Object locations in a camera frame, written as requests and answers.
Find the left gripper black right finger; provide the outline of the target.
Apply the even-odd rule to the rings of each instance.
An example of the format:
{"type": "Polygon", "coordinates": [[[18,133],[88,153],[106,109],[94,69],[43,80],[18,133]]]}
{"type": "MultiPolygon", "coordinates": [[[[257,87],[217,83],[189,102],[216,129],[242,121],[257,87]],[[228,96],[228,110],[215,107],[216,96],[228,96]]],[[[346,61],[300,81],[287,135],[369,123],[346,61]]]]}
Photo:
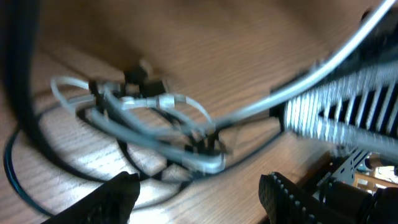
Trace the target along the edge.
{"type": "Polygon", "coordinates": [[[278,172],[261,176],[258,194],[271,223],[353,223],[278,172]]]}

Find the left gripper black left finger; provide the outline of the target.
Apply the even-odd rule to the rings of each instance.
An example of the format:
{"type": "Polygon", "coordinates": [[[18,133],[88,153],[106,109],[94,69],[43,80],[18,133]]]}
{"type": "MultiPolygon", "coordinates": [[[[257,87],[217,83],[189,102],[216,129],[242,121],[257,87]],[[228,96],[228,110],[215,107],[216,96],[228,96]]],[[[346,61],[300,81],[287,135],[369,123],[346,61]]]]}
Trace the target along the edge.
{"type": "Polygon", "coordinates": [[[139,175],[124,171],[43,224],[126,224],[139,194],[139,175]]]}

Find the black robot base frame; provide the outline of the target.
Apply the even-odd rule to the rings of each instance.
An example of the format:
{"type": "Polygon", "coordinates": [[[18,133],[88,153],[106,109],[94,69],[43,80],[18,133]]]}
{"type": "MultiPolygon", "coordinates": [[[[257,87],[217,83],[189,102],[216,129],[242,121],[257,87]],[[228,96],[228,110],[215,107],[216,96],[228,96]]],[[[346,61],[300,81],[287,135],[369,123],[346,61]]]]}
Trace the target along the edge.
{"type": "Polygon", "coordinates": [[[353,187],[361,164],[397,165],[397,9],[311,89],[270,110],[282,130],[332,143],[335,160],[303,191],[353,223],[396,223],[397,188],[373,194],[353,187]]]}

